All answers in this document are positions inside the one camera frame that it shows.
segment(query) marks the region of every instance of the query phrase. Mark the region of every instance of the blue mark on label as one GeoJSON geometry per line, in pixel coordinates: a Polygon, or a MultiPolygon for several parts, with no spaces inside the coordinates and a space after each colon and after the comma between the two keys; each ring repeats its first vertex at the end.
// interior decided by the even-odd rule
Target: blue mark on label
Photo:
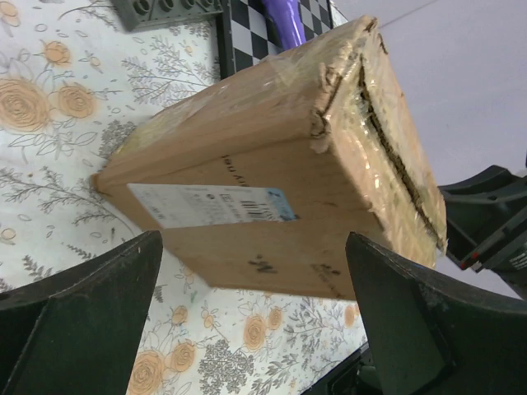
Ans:
{"type": "Polygon", "coordinates": [[[295,213],[289,206],[284,192],[278,188],[266,188],[266,190],[282,221],[294,221],[296,219],[295,213]]]}

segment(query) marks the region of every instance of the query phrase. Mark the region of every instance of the checkerboard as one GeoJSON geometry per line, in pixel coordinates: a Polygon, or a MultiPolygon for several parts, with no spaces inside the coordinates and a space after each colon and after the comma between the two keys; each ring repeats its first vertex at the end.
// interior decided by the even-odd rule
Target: checkerboard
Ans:
{"type": "MultiPolygon", "coordinates": [[[[261,0],[222,0],[217,37],[222,78],[282,52],[280,39],[261,0]]],[[[305,39],[333,28],[329,0],[300,0],[298,9],[305,39]]]]}

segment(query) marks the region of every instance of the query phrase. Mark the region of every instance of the table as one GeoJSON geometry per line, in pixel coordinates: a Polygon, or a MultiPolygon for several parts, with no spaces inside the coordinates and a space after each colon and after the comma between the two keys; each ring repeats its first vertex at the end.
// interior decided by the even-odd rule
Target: table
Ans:
{"type": "MultiPolygon", "coordinates": [[[[88,177],[219,72],[212,23],[125,34],[106,0],[1,1],[0,25],[3,292],[141,233],[88,177]]],[[[301,393],[365,340],[354,303],[211,289],[165,253],[128,394],[301,393]]]]}

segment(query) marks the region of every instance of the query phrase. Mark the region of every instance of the black square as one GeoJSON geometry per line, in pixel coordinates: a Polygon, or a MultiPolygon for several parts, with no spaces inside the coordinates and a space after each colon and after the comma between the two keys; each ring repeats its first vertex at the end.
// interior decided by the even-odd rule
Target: black square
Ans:
{"type": "Polygon", "coordinates": [[[254,8],[257,12],[262,15],[265,15],[265,6],[262,3],[262,0],[249,0],[249,7],[254,8]]]}
{"type": "Polygon", "coordinates": [[[271,19],[265,18],[265,27],[267,28],[267,40],[281,48],[282,42],[280,41],[277,27],[274,25],[271,19]]]}
{"type": "Polygon", "coordinates": [[[329,18],[329,12],[324,10],[321,6],[320,7],[320,20],[322,23],[324,23],[327,27],[331,27],[331,19],[329,18]]]}
{"type": "Polygon", "coordinates": [[[300,0],[300,4],[311,11],[310,0],[300,0]]]}
{"type": "Polygon", "coordinates": [[[320,23],[320,19],[316,16],[313,16],[313,31],[316,35],[322,34],[322,24],[320,23]]]}
{"type": "Polygon", "coordinates": [[[315,33],[309,27],[304,25],[305,41],[309,41],[315,37],[315,33]]]}
{"type": "Polygon", "coordinates": [[[267,46],[267,40],[263,39],[259,35],[250,32],[250,39],[253,43],[253,56],[258,59],[263,59],[269,55],[269,49],[267,46]]]}
{"type": "Polygon", "coordinates": [[[241,52],[238,48],[234,48],[234,60],[237,72],[253,65],[253,57],[245,52],[241,52]]]}
{"type": "Polygon", "coordinates": [[[250,29],[249,8],[240,0],[231,0],[232,20],[250,29]]]}

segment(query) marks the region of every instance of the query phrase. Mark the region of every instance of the gray plastic block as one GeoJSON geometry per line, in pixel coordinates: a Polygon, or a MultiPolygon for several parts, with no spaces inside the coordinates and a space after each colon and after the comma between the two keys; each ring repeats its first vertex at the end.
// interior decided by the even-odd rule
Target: gray plastic block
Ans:
{"type": "Polygon", "coordinates": [[[124,28],[150,30],[205,21],[223,12],[220,0],[111,0],[124,28]]]}

